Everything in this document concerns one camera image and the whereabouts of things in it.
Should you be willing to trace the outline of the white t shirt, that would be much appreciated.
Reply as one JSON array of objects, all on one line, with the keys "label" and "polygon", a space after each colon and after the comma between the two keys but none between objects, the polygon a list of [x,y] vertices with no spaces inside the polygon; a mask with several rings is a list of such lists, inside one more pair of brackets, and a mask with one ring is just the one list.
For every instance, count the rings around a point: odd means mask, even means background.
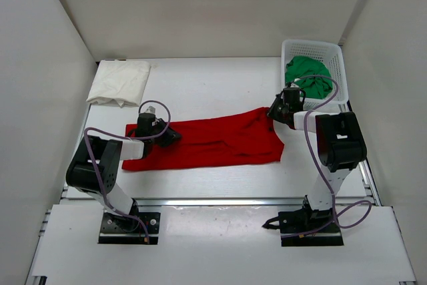
[{"label": "white t shirt", "polygon": [[86,102],[103,105],[139,106],[151,65],[140,60],[100,61]]}]

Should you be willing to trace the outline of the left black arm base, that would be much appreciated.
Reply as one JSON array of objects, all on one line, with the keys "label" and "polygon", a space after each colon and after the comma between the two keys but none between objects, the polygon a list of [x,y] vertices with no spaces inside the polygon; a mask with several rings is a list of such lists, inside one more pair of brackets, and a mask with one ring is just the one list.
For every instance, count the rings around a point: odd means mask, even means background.
[{"label": "left black arm base", "polygon": [[135,210],[132,215],[136,215],[145,224],[147,234],[136,220],[117,216],[105,210],[99,229],[98,243],[157,245],[161,213]]}]

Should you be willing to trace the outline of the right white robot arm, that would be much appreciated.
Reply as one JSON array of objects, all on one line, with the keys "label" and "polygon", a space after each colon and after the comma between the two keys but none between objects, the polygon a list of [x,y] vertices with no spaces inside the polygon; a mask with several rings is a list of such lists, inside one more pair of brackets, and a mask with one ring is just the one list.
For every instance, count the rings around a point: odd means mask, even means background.
[{"label": "right white robot arm", "polygon": [[366,159],[366,144],[355,113],[304,111],[305,98],[304,90],[287,86],[276,95],[267,113],[290,129],[304,132],[318,170],[314,189],[305,196],[302,208],[281,213],[283,226],[305,231],[331,224],[342,228],[336,212],[336,194],[345,178]]}]

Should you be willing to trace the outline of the green t shirt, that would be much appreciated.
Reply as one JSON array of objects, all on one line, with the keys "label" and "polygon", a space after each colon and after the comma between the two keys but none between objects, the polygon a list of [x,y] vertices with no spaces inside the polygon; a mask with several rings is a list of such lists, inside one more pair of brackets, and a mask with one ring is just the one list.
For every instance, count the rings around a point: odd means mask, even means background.
[{"label": "green t shirt", "polygon": [[291,81],[312,99],[325,99],[334,87],[327,67],[321,61],[306,56],[295,56],[286,64],[285,82]]}]

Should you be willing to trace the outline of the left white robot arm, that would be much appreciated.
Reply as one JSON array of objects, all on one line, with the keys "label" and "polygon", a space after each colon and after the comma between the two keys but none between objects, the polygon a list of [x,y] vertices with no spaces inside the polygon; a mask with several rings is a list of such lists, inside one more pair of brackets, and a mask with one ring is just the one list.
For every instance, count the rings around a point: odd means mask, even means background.
[{"label": "left white robot arm", "polygon": [[151,112],[140,113],[135,127],[118,136],[89,127],[66,172],[67,185],[96,199],[114,218],[139,225],[135,200],[118,185],[119,163],[144,160],[153,148],[166,148],[182,135]]}]

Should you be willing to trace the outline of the red t shirt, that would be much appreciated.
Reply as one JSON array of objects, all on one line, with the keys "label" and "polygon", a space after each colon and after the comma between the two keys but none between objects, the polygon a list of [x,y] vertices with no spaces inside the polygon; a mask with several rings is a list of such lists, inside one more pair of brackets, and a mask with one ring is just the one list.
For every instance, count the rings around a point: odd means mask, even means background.
[{"label": "red t shirt", "polygon": [[142,172],[278,162],[285,144],[267,111],[259,107],[224,117],[173,121],[172,129],[181,134],[179,141],[164,148],[154,146],[144,159],[125,160],[122,169]]}]

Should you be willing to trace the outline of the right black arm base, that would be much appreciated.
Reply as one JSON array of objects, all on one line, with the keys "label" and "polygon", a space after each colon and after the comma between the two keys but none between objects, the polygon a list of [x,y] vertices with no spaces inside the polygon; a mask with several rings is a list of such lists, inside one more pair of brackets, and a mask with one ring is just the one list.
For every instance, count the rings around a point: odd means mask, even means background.
[{"label": "right black arm base", "polygon": [[333,221],[332,210],[312,210],[307,204],[301,209],[278,212],[262,228],[279,230],[281,247],[343,246],[340,228]]}]

